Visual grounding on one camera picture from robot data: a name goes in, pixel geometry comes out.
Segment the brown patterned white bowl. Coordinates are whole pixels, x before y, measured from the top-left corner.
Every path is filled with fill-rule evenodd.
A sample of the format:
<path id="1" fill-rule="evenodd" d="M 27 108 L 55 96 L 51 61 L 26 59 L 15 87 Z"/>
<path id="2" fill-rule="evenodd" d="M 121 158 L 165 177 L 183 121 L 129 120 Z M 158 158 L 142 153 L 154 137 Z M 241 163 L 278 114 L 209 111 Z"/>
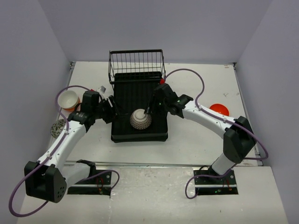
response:
<path id="1" fill-rule="evenodd" d="M 144 130 L 151 125 L 152 118 L 144 109 L 136 109 L 130 116 L 130 124 L 137 130 Z"/>

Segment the orange plastic bowl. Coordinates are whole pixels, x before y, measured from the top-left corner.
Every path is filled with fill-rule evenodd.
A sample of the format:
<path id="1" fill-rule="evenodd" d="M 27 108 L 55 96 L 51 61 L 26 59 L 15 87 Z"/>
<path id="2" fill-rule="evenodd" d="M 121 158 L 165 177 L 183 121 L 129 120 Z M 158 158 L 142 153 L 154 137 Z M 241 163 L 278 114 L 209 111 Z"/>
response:
<path id="1" fill-rule="evenodd" d="M 77 102 L 73 105 L 73 107 L 70 108 L 63 108 L 65 111 L 72 112 L 75 110 L 75 107 L 80 103 L 80 98 L 78 98 Z"/>
<path id="2" fill-rule="evenodd" d="M 213 104 L 209 107 L 209 109 L 211 109 L 217 113 L 220 113 L 222 115 L 229 116 L 228 108 L 222 104 Z"/>

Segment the beige ceramic bowl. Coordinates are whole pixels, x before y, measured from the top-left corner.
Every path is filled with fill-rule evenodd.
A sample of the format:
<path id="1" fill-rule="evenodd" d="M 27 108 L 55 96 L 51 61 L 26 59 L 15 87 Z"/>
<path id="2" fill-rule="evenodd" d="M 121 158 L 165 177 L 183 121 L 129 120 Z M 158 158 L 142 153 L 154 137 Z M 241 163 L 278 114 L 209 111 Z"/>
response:
<path id="1" fill-rule="evenodd" d="M 77 102 L 79 96 L 74 91 L 63 91 L 57 99 L 61 108 L 70 108 Z"/>

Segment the pink floral ceramic bowl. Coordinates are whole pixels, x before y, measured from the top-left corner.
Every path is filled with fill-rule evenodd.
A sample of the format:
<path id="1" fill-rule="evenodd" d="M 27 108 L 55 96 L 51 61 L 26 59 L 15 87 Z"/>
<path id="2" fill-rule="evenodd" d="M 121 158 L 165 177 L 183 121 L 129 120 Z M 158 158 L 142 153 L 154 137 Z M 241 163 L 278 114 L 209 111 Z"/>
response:
<path id="1" fill-rule="evenodd" d="M 65 125 L 66 125 L 66 121 L 64 119 L 57 120 L 50 129 L 51 136 L 57 139 L 61 134 L 61 132 L 63 131 Z"/>

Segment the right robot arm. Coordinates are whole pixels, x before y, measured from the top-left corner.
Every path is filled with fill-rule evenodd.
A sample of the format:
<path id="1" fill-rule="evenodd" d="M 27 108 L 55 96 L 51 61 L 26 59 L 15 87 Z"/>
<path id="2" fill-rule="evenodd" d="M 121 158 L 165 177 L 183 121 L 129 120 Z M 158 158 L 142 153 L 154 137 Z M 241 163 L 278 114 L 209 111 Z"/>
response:
<path id="1" fill-rule="evenodd" d="M 146 114 L 170 113 L 196 122 L 211 130 L 223 140 L 221 155 L 209 168 L 209 180 L 220 183 L 225 173 L 241 163 L 256 144 L 252 128 L 247 118 L 235 119 L 199 105 L 185 94 L 178 96 L 168 84 L 154 89 L 145 109 Z"/>

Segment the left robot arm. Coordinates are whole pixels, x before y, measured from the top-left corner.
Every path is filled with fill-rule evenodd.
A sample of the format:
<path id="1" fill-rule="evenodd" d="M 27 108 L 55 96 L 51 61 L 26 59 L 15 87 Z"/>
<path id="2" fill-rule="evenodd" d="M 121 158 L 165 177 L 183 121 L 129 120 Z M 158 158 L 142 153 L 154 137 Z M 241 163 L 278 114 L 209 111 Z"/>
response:
<path id="1" fill-rule="evenodd" d="M 48 202 L 58 203 L 67 189 L 85 181 L 93 183 L 97 178 L 95 163 L 78 160 L 64 169 L 66 159 L 76 144 L 85 136 L 98 119 L 109 124 L 120 114 L 113 96 L 100 99 L 97 91 L 86 91 L 79 110 L 67 118 L 65 127 L 54 144 L 36 162 L 29 161 L 25 168 L 26 194 Z"/>

